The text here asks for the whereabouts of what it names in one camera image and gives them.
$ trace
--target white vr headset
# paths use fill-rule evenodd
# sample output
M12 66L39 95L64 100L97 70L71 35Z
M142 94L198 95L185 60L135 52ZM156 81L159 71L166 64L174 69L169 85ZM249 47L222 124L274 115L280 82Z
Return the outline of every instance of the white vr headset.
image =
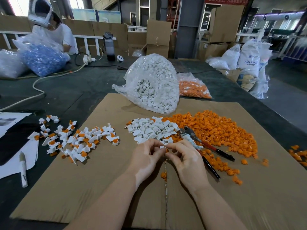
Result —
M47 0L30 0L29 1L29 13L28 13L28 19L30 22L32 22L35 25L42 26L44 28L47 28L48 25L50 24L50 18L52 14L52 6L51 3ZM40 4L41 1L44 1L48 6L49 6L49 12L48 13L36 13L35 12L35 7L37 4Z

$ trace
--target gray floor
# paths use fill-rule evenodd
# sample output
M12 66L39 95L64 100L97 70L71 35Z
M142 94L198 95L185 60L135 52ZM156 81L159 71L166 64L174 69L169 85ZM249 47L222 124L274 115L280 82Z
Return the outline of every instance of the gray floor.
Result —
M307 133L307 72L282 61L269 61L268 98L261 100L269 108Z

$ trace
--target black handle grip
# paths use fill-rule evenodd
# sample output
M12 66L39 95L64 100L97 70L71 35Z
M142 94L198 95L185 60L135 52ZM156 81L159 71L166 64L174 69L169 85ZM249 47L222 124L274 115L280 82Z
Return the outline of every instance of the black handle grip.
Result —
M210 165L209 161L204 156L201 156L203 158L203 161L205 165L208 167L208 169L213 173L213 175L219 180L221 177L217 174L215 169Z
M222 150L216 149L215 151L217 154L219 154L220 156L230 160L230 161L235 161L235 158L232 155L229 155L225 152L223 152Z

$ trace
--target white marker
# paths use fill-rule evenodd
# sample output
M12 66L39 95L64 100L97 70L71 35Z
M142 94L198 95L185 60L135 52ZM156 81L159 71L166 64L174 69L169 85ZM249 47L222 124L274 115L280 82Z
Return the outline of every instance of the white marker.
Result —
M19 161L20 161L20 166L21 166L21 182L22 182L22 188L25 188L28 186L28 181L27 181L27 176L26 176L26 165L25 165L25 155L23 152L20 153L19 155Z

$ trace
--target right hand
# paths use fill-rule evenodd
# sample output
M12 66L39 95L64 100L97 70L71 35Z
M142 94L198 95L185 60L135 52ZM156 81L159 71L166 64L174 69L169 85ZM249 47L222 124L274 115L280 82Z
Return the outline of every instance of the right hand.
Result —
M192 195L210 186L203 159L189 141L184 139L178 143L169 143L165 147L182 154L182 161L174 153L168 152L165 155L174 163L181 182Z

